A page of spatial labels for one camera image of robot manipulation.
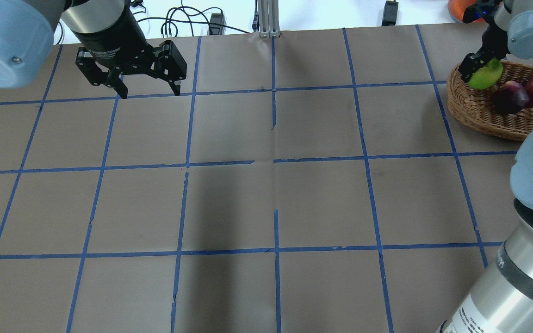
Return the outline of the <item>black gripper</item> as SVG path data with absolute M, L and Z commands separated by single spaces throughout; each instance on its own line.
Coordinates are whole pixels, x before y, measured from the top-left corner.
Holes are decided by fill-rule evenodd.
M 463 82 L 469 82 L 472 76 L 493 60 L 503 60 L 508 54 L 507 31 L 501 28 L 487 28 L 482 35 L 482 46 L 475 53 L 465 55 L 458 71 Z
M 175 96 L 180 96 L 180 82 L 187 78 L 187 62 L 173 40 L 155 47 L 146 44 L 135 52 L 116 49 L 96 54 L 80 47 L 75 64 L 91 85 L 112 88 L 121 99 L 128 97 L 122 75 L 145 74 L 163 80 Z

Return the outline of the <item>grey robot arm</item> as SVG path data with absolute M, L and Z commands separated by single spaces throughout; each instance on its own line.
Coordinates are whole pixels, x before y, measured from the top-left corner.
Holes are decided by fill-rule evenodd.
M 465 82 L 493 58 L 533 59 L 533 0 L 478 0 L 463 13 L 464 23 L 480 18 L 489 27 L 459 66 Z M 439 333 L 533 333 L 533 130 L 515 156 L 510 187 L 520 223 Z
M 82 44 L 75 64 L 89 84 L 112 88 L 126 99 L 120 76 L 145 74 L 180 95 L 186 60 L 171 40 L 148 44 L 128 0 L 0 0 L 0 88 L 35 80 L 59 22 Z

